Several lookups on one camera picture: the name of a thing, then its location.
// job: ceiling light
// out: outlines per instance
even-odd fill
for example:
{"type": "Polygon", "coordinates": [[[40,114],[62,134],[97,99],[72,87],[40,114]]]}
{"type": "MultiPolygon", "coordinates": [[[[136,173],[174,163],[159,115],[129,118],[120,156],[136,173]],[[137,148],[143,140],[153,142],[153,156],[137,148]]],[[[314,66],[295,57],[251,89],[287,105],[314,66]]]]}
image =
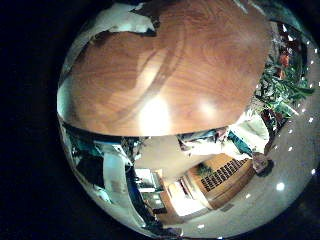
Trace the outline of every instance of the ceiling light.
{"type": "Polygon", "coordinates": [[[284,185],[284,183],[282,183],[282,182],[277,184],[277,190],[278,190],[278,191],[283,191],[283,190],[284,190],[284,187],[285,187],[285,185],[284,185]]]}

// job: bright light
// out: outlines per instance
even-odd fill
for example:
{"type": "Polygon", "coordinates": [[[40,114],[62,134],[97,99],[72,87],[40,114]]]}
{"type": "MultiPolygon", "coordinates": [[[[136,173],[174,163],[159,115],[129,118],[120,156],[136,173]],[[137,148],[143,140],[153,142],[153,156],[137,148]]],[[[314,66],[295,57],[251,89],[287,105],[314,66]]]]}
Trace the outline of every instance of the bright light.
{"type": "Polygon", "coordinates": [[[283,190],[284,190],[284,187],[285,187],[284,183],[278,183],[278,184],[277,184],[277,190],[278,190],[278,191],[283,191],[283,190]]]}
{"type": "Polygon", "coordinates": [[[208,103],[207,101],[202,101],[200,105],[201,111],[204,114],[204,116],[208,118],[212,118],[217,113],[215,112],[215,109],[212,107],[211,103],[208,103]]]}
{"type": "Polygon", "coordinates": [[[170,129],[170,115],[165,100],[154,98],[148,101],[139,115],[139,127],[142,134],[157,135],[170,129]]]}

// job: wood grain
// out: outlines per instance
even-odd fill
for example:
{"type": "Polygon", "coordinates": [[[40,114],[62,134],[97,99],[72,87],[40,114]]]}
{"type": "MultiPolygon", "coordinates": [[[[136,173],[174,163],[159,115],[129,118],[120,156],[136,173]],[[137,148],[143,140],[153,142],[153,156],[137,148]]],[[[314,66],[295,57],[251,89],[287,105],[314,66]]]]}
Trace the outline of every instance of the wood grain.
{"type": "MultiPolygon", "coordinates": [[[[207,160],[206,164],[215,164],[214,159],[207,160]]],[[[198,186],[199,190],[204,194],[207,201],[213,209],[218,209],[228,203],[236,196],[253,178],[255,171],[252,168],[252,161],[248,159],[231,177],[207,192],[201,183],[201,177],[197,174],[197,167],[193,167],[188,171],[189,178],[198,186]]]]}
{"type": "Polygon", "coordinates": [[[268,22],[230,0],[169,2],[158,11],[156,37],[105,33],[88,45],[64,83],[65,122],[100,134],[160,136],[238,119],[264,68],[268,22]]]}

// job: green leaves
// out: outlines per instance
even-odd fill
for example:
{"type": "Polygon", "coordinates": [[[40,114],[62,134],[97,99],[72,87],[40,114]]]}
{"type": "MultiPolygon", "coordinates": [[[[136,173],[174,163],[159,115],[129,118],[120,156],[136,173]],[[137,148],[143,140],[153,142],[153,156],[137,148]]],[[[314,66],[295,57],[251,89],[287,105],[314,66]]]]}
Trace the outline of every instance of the green leaves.
{"type": "Polygon", "coordinates": [[[197,174],[200,177],[205,178],[213,173],[215,173],[215,171],[211,167],[205,165],[204,163],[200,163],[198,165],[197,174]]]}
{"type": "Polygon", "coordinates": [[[269,56],[265,64],[265,70],[260,79],[260,89],[256,90],[255,97],[263,101],[267,108],[281,113],[284,117],[298,114],[290,105],[305,99],[314,93],[313,88],[307,87],[308,80],[301,77],[293,67],[284,67],[274,57],[269,56]]]}

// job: table top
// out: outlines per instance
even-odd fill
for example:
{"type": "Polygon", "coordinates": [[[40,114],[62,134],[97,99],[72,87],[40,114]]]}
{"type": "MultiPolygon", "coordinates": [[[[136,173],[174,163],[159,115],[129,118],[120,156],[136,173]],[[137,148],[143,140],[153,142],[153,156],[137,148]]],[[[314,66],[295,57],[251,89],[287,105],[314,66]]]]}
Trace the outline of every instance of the table top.
{"type": "Polygon", "coordinates": [[[271,45],[268,21],[232,1],[177,1],[159,11],[156,37],[103,33],[77,59],[64,116],[121,136],[195,132],[234,123],[271,45]]]}

